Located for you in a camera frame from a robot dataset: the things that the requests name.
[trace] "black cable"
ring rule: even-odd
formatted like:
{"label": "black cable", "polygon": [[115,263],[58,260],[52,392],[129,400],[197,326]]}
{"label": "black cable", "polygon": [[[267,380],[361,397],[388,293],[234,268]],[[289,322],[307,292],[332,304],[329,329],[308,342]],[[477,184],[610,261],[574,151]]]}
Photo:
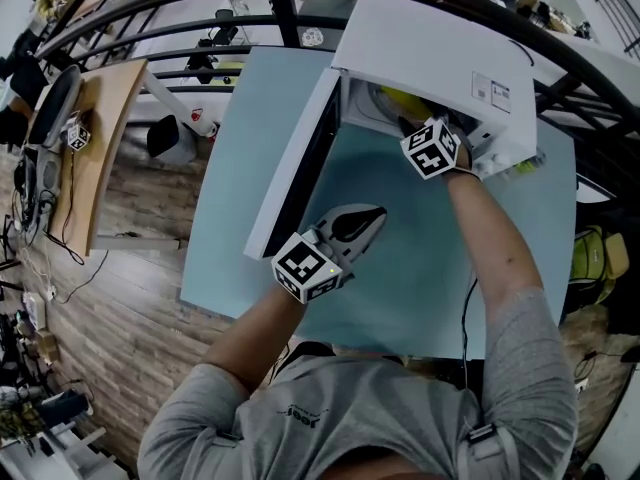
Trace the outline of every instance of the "black cable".
{"label": "black cable", "polygon": [[509,39],[509,42],[515,44],[518,48],[520,48],[526,54],[527,57],[529,57],[529,60],[531,61],[531,67],[536,65],[536,63],[533,62],[533,57],[531,56],[531,54],[527,51],[527,49],[524,46],[522,46],[517,41],[514,41],[513,39]]}
{"label": "black cable", "polygon": [[109,256],[109,251],[107,251],[104,255],[104,258],[102,258],[102,261],[100,262],[100,265],[98,266],[98,268],[96,269],[96,271],[93,273],[93,275],[89,278],[89,280],[86,283],[82,283],[80,286],[77,286],[76,288],[74,288],[71,293],[69,294],[69,296],[62,302],[60,302],[60,304],[66,304],[67,302],[69,302],[69,300],[71,299],[71,297],[73,297],[73,295],[80,289],[83,288],[85,286],[87,286],[91,281],[94,280],[94,278],[98,275],[98,272],[100,272],[100,269],[102,268],[102,265],[104,265],[104,262],[107,261],[107,257]]}
{"label": "black cable", "polygon": [[[71,169],[70,169],[70,187],[69,187],[69,210],[67,211],[67,216],[64,219],[64,224],[62,225],[62,234],[61,234],[61,240],[58,239],[57,237],[53,236],[51,233],[49,233],[49,231],[47,229],[43,230],[44,236],[46,236],[49,240],[51,240],[54,244],[56,244],[57,246],[63,248],[65,251],[67,251],[67,253],[69,254],[69,256],[71,256],[71,259],[73,261],[75,261],[78,265],[84,265],[84,259],[77,253],[75,252],[73,249],[71,249],[68,245],[67,245],[67,239],[65,238],[65,232],[67,230],[67,226],[69,225],[69,221],[71,220],[71,214],[73,213],[73,194],[74,194],[74,178],[75,178],[75,169],[74,169],[74,157],[75,157],[75,152],[71,151]],[[53,197],[53,199],[55,200],[55,196],[53,195],[53,193],[49,190],[43,190],[41,192],[41,196],[44,192],[49,192],[51,194],[51,196]],[[45,201],[48,202],[49,204],[51,204],[51,207],[53,207],[53,201]]]}
{"label": "black cable", "polygon": [[464,367],[464,387],[467,387],[467,344],[469,343],[469,336],[467,335],[467,309],[469,309],[469,300],[471,300],[471,294],[473,293],[474,288],[478,284],[478,278],[473,281],[471,288],[469,288],[469,292],[467,293],[467,298],[464,300],[464,309],[462,311],[462,366]]}
{"label": "black cable", "polygon": [[593,369],[596,366],[596,358],[598,356],[622,357],[623,355],[624,354],[609,354],[607,352],[598,352],[597,350],[586,353],[573,370],[573,378],[575,382],[582,382],[589,375],[591,375],[591,372],[593,372]]}

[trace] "light blue table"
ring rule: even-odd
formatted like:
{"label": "light blue table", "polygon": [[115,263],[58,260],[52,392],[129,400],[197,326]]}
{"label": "light blue table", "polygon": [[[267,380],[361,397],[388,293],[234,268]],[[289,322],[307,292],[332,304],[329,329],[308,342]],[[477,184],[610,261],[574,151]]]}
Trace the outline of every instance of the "light blue table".
{"label": "light blue table", "polygon": [[[242,254],[280,156],[331,54],[254,48],[223,120],[203,182],[181,298],[232,317],[273,282],[269,262]],[[487,186],[531,247],[559,320],[573,249],[573,142],[538,122],[547,163]],[[460,319],[469,258],[439,180],[423,181],[396,139],[345,125],[309,202],[305,223],[338,204],[388,210],[379,238],[356,263],[356,280],[314,301],[297,334],[398,354],[460,357]],[[467,315],[469,358],[484,357],[484,308],[474,292]]]}

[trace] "cable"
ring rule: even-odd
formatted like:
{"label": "cable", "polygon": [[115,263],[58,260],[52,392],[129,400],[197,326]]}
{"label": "cable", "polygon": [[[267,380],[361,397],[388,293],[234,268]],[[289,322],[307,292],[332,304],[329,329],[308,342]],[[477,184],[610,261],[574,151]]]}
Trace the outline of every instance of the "cable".
{"label": "cable", "polygon": [[598,352],[597,350],[592,350],[591,352],[586,353],[573,370],[573,378],[575,382],[582,382],[584,379],[589,377],[589,375],[591,375],[591,372],[593,372],[593,369],[596,366],[596,358],[598,356],[622,357],[623,355],[624,354],[609,354],[608,352]]}
{"label": "cable", "polygon": [[[69,210],[67,211],[67,216],[65,217],[64,224],[62,225],[62,233],[60,236],[62,240],[50,234],[47,229],[43,230],[43,233],[54,244],[62,247],[65,251],[67,251],[69,256],[71,256],[71,259],[75,261],[78,265],[84,265],[84,260],[82,259],[82,257],[67,245],[67,239],[65,238],[65,232],[67,230],[67,226],[69,225],[69,221],[71,220],[71,214],[73,213],[73,194],[74,194],[74,178],[75,178],[74,157],[75,157],[75,152],[71,151],[71,169],[70,169],[71,183],[69,187]],[[54,194],[49,190],[43,190],[40,196],[42,196],[42,194],[44,194],[45,192],[49,192],[53,196],[53,199],[55,200]],[[53,201],[45,201],[45,203],[49,203],[51,207],[53,207]]]}
{"label": "cable", "polygon": [[80,288],[84,288],[85,286],[87,286],[91,281],[94,280],[94,278],[98,275],[98,272],[100,272],[100,269],[102,268],[102,265],[104,265],[104,262],[107,261],[107,258],[109,257],[109,251],[107,251],[104,255],[104,258],[102,258],[102,261],[100,262],[100,265],[98,265],[98,268],[96,269],[96,271],[93,273],[93,275],[89,278],[89,280],[86,283],[82,283],[80,286],[74,288],[71,293],[69,294],[69,296],[62,302],[60,302],[60,304],[66,304],[67,302],[69,302],[69,300],[71,299],[71,297],[73,297],[73,295],[80,289]]}
{"label": "cable", "polygon": [[529,60],[531,61],[531,67],[536,65],[536,63],[533,62],[533,57],[531,56],[531,54],[527,51],[527,49],[524,46],[522,46],[517,41],[514,41],[513,39],[509,39],[509,42],[515,44],[518,48],[520,48],[526,54],[527,57],[529,57]]}
{"label": "cable", "polygon": [[469,292],[467,293],[467,298],[464,300],[464,309],[462,311],[462,366],[464,367],[464,387],[465,389],[469,387],[469,379],[467,376],[467,344],[469,343],[469,336],[467,336],[467,309],[469,309],[469,300],[471,300],[471,294],[473,293],[473,289],[478,284],[478,278],[473,281],[471,288],[469,288]]}
{"label": "cable", "polygon": [[[49,262],[49,251],[47,249],[47,242],[45,241],[44,243],[44,255],[45,255],[45,258],[47,259],[47,273],[40,272],[37,269],[35,262],[31,259],[31,255],[29,254],[29,250],[27,247],[22,247],[20,249],[20,254],[22,256],[22,259],[24,260],[23,264],[26,263],[26,265],[31,269],[31,271],[38,276],[38,280],[40,281],[40,285],[42,286],[42,289],[44,290],[45,293],[47,293],[49,291],[49,287],[51,286],[51,263]],[[47,280],[46,286],[42,282],[41,278],[43,277]]]}

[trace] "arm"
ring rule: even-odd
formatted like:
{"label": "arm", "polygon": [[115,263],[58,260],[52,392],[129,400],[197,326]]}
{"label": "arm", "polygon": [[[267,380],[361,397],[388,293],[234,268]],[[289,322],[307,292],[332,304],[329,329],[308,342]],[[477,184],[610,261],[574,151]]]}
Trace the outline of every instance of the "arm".
{"label": "arm", "polygon": [[471,255],[487,311],[496,311],[525,288],[542,288],[538,269],[522,235],[474,176],[445,174],[458,226]]}
{"label": "arm", "polygon": [[199,454],[215,470],[235,445],[225,444],[218,431],[233,431],[236,409],[275,364],[304,310],[275,285],[216,339],[145,432],[138,456],[141,479],[180,478]]}
{"label": "arm", "polygon": [[276,284],[220,336],[202,362],[233,375],[252,393],[275,364],[306,306]]}
{"label": "arm", "polygon": [[[521,478],[557,478],[575,438],[576,395],[540,275],[482,183],[469,174],[445,179],[486,306],[485,422],[512,435]],[[473,460],[470,469],[481,477]]]}
{"label": "arm", "polygon": [[55,9],[49,0],[36,0],[36,11],[47,23],[56,17]]}

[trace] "white table leg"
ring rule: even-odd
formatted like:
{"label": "white table leg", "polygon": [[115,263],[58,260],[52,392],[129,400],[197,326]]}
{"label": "white table leg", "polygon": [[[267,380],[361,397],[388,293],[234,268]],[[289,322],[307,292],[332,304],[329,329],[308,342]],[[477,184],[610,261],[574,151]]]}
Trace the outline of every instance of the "white table leg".
{"label": "white table leg", "polygon": [[98,235],[91,249],[108,251],[111,249],[129,251],[177,251],[180,240],[177,238],[138,238],[131,236]]}
{"label": "white table leg", "polygon": [[149,70],[145,73],[143,85],[151,94],[158,98],[163,105],[171,110],[178,121],[184,123],[201,137],[211,137],[216,133],[218,127],[213,121],[204,116],[194,121],[191,118],[191,111],[176,98],[160,80],[153,76],[153,73]]}

